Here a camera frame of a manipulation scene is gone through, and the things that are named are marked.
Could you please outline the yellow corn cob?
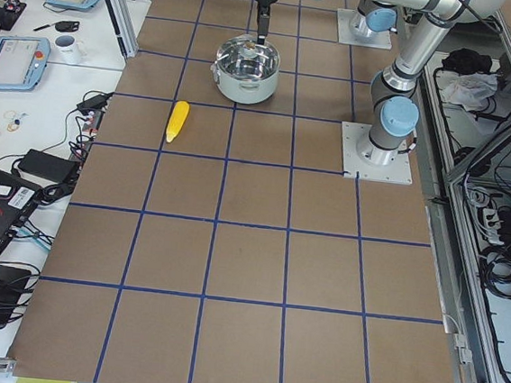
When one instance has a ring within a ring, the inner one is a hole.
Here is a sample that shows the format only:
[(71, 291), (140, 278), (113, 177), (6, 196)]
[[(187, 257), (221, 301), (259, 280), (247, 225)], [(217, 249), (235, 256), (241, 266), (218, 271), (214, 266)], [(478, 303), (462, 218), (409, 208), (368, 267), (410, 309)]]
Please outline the yellow corn cob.
[(165, 131), (166, 143), (173, 142), (184, 127), (190, 112), (190, 104), (184, 100), (175, 103)]

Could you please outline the near blue teach pendant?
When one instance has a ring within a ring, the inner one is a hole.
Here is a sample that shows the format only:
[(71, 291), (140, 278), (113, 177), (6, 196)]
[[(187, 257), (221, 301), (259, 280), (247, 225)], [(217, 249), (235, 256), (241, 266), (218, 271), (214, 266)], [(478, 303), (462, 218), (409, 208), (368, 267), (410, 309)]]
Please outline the near blue teach pendant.
[(40, 82), (50, 56), (46, 38), (0, 37), (0, 91), (31, 91)]

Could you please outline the black cloth bundle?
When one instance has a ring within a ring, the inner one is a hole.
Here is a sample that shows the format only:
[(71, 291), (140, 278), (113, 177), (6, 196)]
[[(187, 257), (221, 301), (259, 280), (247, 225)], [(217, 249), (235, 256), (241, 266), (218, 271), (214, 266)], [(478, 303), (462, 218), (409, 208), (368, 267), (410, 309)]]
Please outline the black cloth bundle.
[(478, 74), (490, 74), (492, 58), (481, 55), (475, 50), (468, 48), (454, 50), (442, 60), (443, 70), (455, 72), (460, 76)]

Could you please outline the glass pot lid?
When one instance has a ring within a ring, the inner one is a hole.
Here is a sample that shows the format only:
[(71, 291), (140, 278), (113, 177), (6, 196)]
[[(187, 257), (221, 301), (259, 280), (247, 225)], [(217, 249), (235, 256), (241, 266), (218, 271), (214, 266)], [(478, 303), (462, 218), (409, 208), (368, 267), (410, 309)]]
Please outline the glass pot lid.
[(224, 74), (241, 81), (261, 81), (279, 71), (278, 50), (269, 42), (259, 45), (246, 34), (224, 42), (216, 52), (214, 65)]

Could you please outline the aluminium frame post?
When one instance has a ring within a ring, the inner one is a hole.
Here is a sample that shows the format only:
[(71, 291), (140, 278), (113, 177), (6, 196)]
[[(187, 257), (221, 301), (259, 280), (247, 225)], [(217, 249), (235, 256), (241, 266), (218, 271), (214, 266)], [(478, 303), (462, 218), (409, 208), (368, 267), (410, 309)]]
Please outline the aluminium frame post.
[(115, 37), (125, 59), (133, 58), (139, 49), (132, 19), (125, 0), (105, 0)]

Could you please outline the brown paper table cover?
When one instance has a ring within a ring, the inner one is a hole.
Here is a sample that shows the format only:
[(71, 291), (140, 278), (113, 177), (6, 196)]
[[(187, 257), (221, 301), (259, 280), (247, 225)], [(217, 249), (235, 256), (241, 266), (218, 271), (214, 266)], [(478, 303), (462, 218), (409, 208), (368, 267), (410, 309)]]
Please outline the brown paper table cover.
[[(251, 0), (153, 0), (9, 353), (79, 383), (453, 383), (424, 197), (345, 178), (397, 55), (340, 44), (344, 0), (280, 0), (263, 103), (224, 98)], [(165, 131), (190, 104), (178, 137)]]

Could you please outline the pale green cooking pot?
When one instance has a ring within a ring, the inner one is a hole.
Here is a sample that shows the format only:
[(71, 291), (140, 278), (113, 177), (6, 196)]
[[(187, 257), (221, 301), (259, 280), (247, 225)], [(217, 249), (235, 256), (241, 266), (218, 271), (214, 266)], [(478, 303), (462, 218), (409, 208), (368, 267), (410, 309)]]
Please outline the pale green cooking pot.
[(261, 103), (278, 88), (278, 50), (269, 42), (256, 41), (250, 34), (232, 37), (217, 49), (210, 67), (221, 93), (241, 105)]

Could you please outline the white crumpled cloth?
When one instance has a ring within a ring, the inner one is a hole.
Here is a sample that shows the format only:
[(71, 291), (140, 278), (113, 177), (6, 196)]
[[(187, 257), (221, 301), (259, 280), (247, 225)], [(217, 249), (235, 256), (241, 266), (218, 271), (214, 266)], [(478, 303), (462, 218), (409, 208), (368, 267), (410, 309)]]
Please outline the white crumpled cloth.
[(441, 99), (444, 103), (460, 105), (467, 111), (478, 111), (497, 92), (497, 82), (495, 74), (474, 73), (457, 76), (442, 89)]

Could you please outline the black power adapter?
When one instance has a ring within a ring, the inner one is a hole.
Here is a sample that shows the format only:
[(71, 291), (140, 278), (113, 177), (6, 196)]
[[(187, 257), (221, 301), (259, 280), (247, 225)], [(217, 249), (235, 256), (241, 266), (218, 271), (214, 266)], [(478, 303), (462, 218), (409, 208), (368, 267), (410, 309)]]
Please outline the black power adapter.
[(107, 106), (108, 100), (113, 96), (110, 93), (98, 93), (94, 96), (90, 96), (88, 99), (84, 99), (82, 102), (77, 104), (76, 109), (81, 114), (87, 114), (88, 112), (101, 110)]

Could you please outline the black power brick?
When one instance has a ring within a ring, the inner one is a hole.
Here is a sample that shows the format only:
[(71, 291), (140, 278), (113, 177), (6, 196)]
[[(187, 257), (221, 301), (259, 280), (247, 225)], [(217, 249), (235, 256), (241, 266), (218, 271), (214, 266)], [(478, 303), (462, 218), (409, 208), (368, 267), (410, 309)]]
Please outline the black power brick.
[(26, 152), (18, 162), (21, 171), (59, 183), (67, 182), (77, 175), (78, 167), (79, 164), (74, 160), (62, 159), (33, 149)]

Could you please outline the black pen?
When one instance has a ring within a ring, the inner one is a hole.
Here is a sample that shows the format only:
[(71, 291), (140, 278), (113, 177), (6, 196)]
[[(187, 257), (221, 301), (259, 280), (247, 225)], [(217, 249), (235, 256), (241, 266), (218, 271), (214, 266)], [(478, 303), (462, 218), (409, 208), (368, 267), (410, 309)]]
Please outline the black pen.
[(34, 29), (33, 29), (33, 31), (34, 31), (34, 32), (43, 31), (43, 30), (45, 30), (45, 29), (48, 29), (48, 28), (52, 27), (53, 25), (54, 25), (54, 23), (44, 24), (44, 25), (42, 25), (42, 26), (40, 26), (40, 27), (36, 27), (36, 28), (34, 28)]

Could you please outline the white mug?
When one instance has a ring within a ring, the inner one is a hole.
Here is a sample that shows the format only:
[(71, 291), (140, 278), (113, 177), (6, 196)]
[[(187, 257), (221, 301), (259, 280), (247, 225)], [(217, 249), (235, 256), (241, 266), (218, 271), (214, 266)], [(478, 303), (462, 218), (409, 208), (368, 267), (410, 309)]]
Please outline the white mug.
[(81, 41), (75, 39), (74, 36), (60, 35), (54, 41), (55, 48), (57, 49), (61, 60), (67, 65), (79, 65), (84, 61), (87, 52)]

